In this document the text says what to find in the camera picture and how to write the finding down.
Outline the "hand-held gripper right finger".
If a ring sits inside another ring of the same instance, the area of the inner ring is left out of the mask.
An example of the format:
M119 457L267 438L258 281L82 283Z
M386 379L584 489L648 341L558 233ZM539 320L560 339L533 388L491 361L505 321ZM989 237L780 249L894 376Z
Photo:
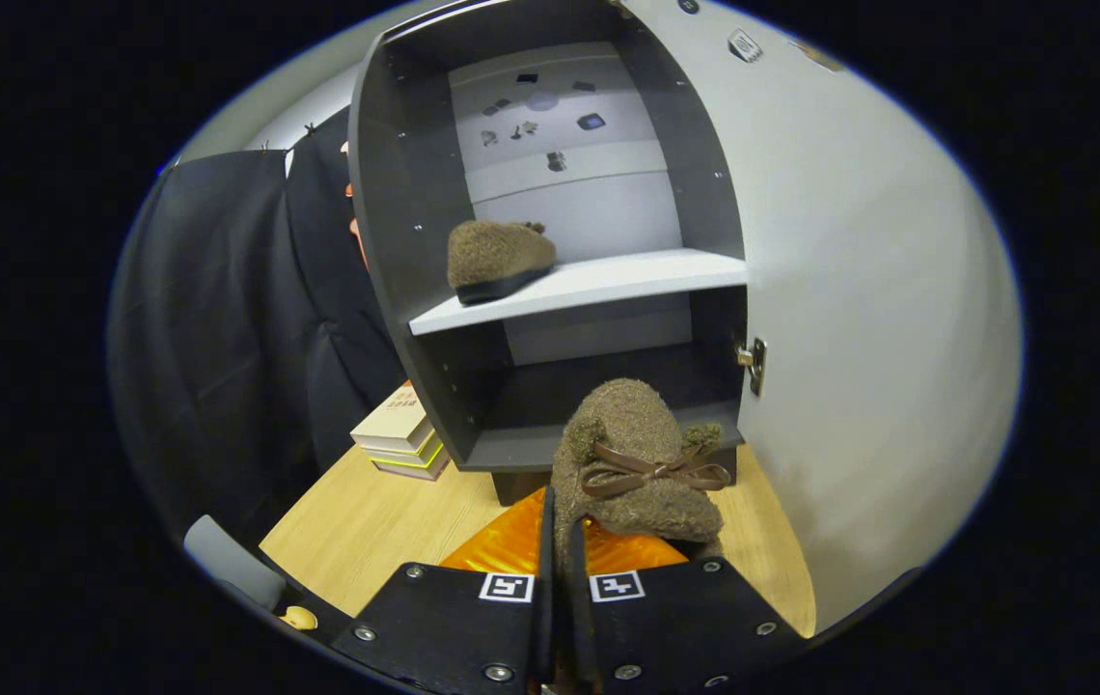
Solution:
M587 694L735 694L813 644L726 559L590 575L584 525L566 548L566 644Z

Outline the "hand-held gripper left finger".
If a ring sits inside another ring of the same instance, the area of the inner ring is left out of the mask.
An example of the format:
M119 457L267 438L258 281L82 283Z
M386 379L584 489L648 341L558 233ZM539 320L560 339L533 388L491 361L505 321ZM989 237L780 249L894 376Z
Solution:
M413 694L527 694L551 681L554 503L544 486L458 549L506 551L530 569L405 563L331 648Z

